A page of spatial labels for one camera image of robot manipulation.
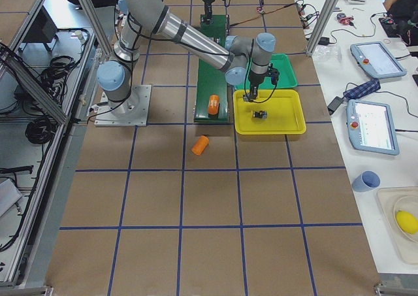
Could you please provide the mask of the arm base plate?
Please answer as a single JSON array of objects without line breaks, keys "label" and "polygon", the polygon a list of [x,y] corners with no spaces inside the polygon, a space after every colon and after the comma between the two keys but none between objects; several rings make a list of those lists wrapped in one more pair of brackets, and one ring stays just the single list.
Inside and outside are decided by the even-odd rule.
[{"label": "arm base plate", "polygon": [[94,124],[97,127],[145,127],[148,121],[148,109],[152,85],[137,85],[131,89],[130,97],[122,104],[108,100],[103,91],[100,106],[96,113]]}]

